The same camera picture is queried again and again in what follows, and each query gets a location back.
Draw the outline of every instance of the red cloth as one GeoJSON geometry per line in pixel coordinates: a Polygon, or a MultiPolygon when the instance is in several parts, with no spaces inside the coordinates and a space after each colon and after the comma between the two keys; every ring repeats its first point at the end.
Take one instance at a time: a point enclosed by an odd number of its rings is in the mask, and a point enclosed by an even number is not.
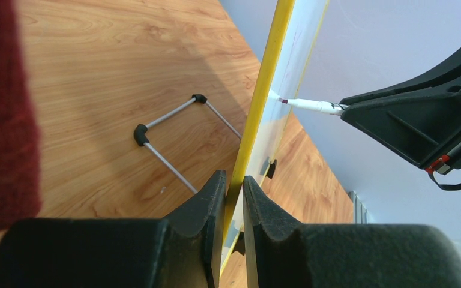
{"type": "Polygon", "coordinates": [[[40,210],[38,130],[12,0],[0,0],[0,229],[40,210]]]}

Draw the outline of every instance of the wooden table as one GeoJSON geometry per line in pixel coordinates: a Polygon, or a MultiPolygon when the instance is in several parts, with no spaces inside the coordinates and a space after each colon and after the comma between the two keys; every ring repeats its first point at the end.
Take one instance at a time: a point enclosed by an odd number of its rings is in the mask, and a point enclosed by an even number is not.
{"type": "MultiPolygon", "coordinates": [[[[21,0],[17,13],[43,135],[41,217],[162,217],[186,201],[192,193],[132,132],[194,93],[243,130],[259,62],[218,0],[21,0]]],[[[148,137],[197,189],[217,169],[231,173],[239,147],[197,104],[148,137]]],[[[278,156],[264,185],[273,200],[301,221],[352,220],[293,116],[278,156]]],[[[244,287],[245,271],[233,255],[221,286],[244,287]]]]}

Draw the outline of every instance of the white wall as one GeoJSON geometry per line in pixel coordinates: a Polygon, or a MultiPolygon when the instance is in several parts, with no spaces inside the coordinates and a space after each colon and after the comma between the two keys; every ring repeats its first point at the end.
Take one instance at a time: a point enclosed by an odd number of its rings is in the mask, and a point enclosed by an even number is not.
{"type": "MultiPolygon", "coordinates": [[[[221,3],[262,59],[276,1],[221,3]]],[[[460,46],[461,0],[330,0],[298,96],[338,102],[384,88],[427,71],[460,46]]],[[[461,191],[439,190],[424,171],[338,117],[295,113],[371,222],[431,224],[461,238],[461,191]]],[[[439,179],[460,182],[461,171],[439,179]]]]}

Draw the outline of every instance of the black corner joint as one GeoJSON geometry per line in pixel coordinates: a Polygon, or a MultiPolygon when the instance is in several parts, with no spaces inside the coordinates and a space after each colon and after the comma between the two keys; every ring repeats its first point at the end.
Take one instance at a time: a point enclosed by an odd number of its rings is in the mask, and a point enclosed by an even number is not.
{"type": "Polygon", "coordinates": [[[146,137],[146,132],[148,131],[148,127],[144,124],[137,125],[135,131],[133,131],[133,138],[135,138],[135,142],[137,145],[143,147],[144,143],[149,143],[149,139],[146,137]]]}
{"type": "Polygon", "coordinates": [[[206,96],[204,96],[202,94],[193,94],[191,97],[195,98],[195,102],[199,102],[199,103],[202,103],[202,104],[205,104],[206,101],[208,101],[206,96]]]}

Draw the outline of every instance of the whiteboard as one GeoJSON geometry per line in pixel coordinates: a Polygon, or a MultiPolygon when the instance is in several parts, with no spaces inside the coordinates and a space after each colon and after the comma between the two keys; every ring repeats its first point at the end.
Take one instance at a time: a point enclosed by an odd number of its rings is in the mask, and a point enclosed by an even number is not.
{"type": "Polygon", "coordinates": [[[279,98],[297,96],[327,4],[326,0],[277,3],[227,193],[222,272],[243,226],[243,178],[250,175],[262,184],[268,163],[274,160],[291,112],[291,107],[280,103],[279,98]]]}

